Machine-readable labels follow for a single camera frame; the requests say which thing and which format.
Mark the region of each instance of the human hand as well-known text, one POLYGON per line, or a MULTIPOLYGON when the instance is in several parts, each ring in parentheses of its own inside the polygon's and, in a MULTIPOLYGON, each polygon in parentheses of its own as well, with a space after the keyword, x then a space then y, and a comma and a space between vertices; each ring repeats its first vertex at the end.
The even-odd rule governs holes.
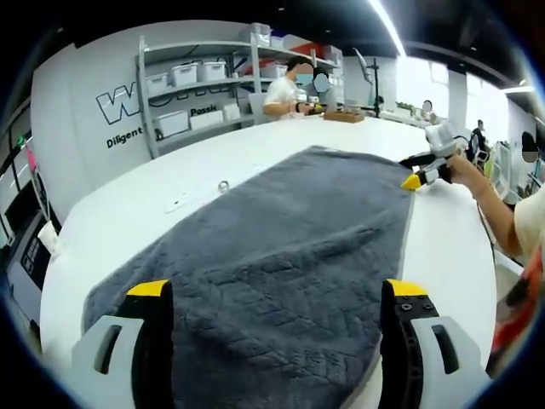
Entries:
POLYGON ((488 180, 466 158, 458 154, 447 159, 446 164, 450 169, 452 181, 467 187, 474 197, 479 196, 488 186, 488 180))
POLYGON ((308 114, 308 112, 313 109, 312 106, 308 105, 308 104, 304 104, 304 103, 300 103, 299 104, 299 112, 301 113, 304 113, 305 115, 308 114))

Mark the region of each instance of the shelf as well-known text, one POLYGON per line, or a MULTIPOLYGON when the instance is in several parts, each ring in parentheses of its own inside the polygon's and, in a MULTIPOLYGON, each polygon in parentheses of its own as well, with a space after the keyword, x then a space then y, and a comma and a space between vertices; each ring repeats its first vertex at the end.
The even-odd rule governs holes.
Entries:
POLYGON ((239 84, 253 83, 253 82, 254 82, 253 77, 243 77, 243 78, 225 78, 219 81, 210 81, 208 83, 193 83, 193 84, 183 85, 181 87, 168 88, 165 91, 160 92, 158 94, 149 95, 147 99, 149 101, 153 101, 160 98, 172 96, 183 91, 189 91, 192 89, 212 88, 212 87, 218 87, 222 85, 239 85, 239 84))
MULTIPOLYGON (((275 49, 273 47, 259 46, 257 48, 257 53, 261 58, 273 58, 273 59, 277 59, 277 60, 289 60, 292 57, 300 55, 300 56, 306 57, 309 60, 311 60, 311 57, 309 55, 296 53, 296 52, 290 51, 288 49, 275 49)), ((321 66, 323 68, 327 68, 327 69, 337 68, 337 65, 333 64, 332 62, 322 60, 320 58, 316 59, 316 65, 321 66)))
POLYGON ((181 60, 190 57, 230 55, 250 53, 251 44, 237 41, 203 41, 196 43, 175 43, 148 47, 144 50, 144 63, 158 64, 169 60, 181 60))
POLYGON ((160 150, 167 150, 172 145, 179 145, 178 147, 174 148, 177 149, 179 147, 185 147, 187 145, 191 145, 198 141, 203 141, 204 139, 198 139, 197 136, 205 133, 210 132, 212 130, 220 130, 221 128, 227 128, 229 126, 237 125, 237 124, 244 124, 246 122, 252 122, 254 121, 253 115, 243 115, 239 119, 234 119, 232 121, 224 121, 219 124, 213 124, 211 126, 207 126, 206 128, 199 128, 198 130, 187 130, 185 132, 181 132, 179 134, 175 134, 172 136, 169 136, 168 138, 162 139, 161 141, 157 141, 158 147, 160 150))

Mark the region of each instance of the white shelving unit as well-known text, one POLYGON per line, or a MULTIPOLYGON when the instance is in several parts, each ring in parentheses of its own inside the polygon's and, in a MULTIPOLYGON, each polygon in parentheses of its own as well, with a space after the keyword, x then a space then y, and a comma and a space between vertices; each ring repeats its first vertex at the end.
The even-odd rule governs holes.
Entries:
POLYGON ((219 130, 221 128, 228 128, 229 126, 233 126, 233 125, 252 123, 252 122, 254 122, 253 115, 243 115, 239 119, 224 121, 218 124, 207 126, 205 128, 199 128, 197 130, 187 130, 185 132, 181 132, 179 134, 169 136, 168 138, 164 138, 161 141, 157 141, 159 155, 172 152, 175 149, 186 147, 196 142, 209 139, 206 136, 204 138, 200 137, 201 135, 205 135, 207 132, 210 132, 213 130, 219 130))
MULTIPOLYGON (((260 74, 260 59, 272 60, 289 60, 290 58, 301 55, 309 58, 308 55, 303 55, 287 49, 275 49, 273 47, 262 47, 250 43, 242 43, 236 41, 204 41, 193 43, 172 43, 156 47, 147 47, 145 38, 142 36, 139 45, 138 56, 136 57, 136 78, 138 84, 138 94, 141 104, 142 122, 146 132, 146 140, 153 158, 161 156, 166 152, 190 145, 196 141, 208 139, 206 134, 211 131, 228 128, 234 125, 252 124, 254 122, 253 115, 243 115, 239 119, 225 121, 221 124, 214 124, 210 127, 197 130, 187 130, 177 135, 172 135, 162 140, 157 140, 156 132, 153 127, 153 117, 151 114, 150 102, 161 99, 167 99, 176 95, 185 93, 191 90, 208 89, 214 87, 230 87, 232 96, 238 102, 237 88, 243 84, 253 84, 256 93, 262 92, 262 85, 269 84, 273 78, 261 78, 260 74), (165 91, 157 94, 149 95, 146 86, 146 68, 152 65, 175 62, 190 58, 202 57, 222 57, 227 62, 227 70, 234 72, 234 57, 247 56, 251 60, 253 76, 242 78, 226 78, 221 81, 213 81, 209 83, 188 84, 178 88, 168 88, 165 91)), ((328 70, 333 70, 336 65, 332 62, 316 58, 315 53, 310 57, 315 66, 322 66, 328 70)))

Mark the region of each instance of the wooden box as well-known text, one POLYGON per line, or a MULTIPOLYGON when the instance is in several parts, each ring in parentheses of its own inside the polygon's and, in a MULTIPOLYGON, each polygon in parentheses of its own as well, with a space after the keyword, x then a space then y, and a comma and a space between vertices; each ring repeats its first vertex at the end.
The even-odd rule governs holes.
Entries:
POLYGON ((365 115, 362 112, 326 112, 324 119, 329 121, 349 122, 355 124, 363 121, 365 115))

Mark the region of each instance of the chair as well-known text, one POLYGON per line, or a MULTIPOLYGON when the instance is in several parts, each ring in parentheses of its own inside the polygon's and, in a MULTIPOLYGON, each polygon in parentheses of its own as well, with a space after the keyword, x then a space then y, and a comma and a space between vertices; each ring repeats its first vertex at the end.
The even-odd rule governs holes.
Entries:
POLYGON ((479 148, 479 137, 475 134, 473 134, 471 138, 471 149, 474 152, 473 164, 483 170, 485 168, 485 163, 490 157, 490 153, 479 148))
POLYGON ((511 186, 511 148, 503 142, 498 142, 495 151, 490 180, 500 199, 511 205, 515 205, 521 198, 511 186))
POLYGON ((248 95, 248 100, 250 101, 250 109, 254 114, 254 120, 256 125, 266 124, 270 122, 269 117, 263 113, 263 106, 265 105, 266 97, 266 93, 248 95))

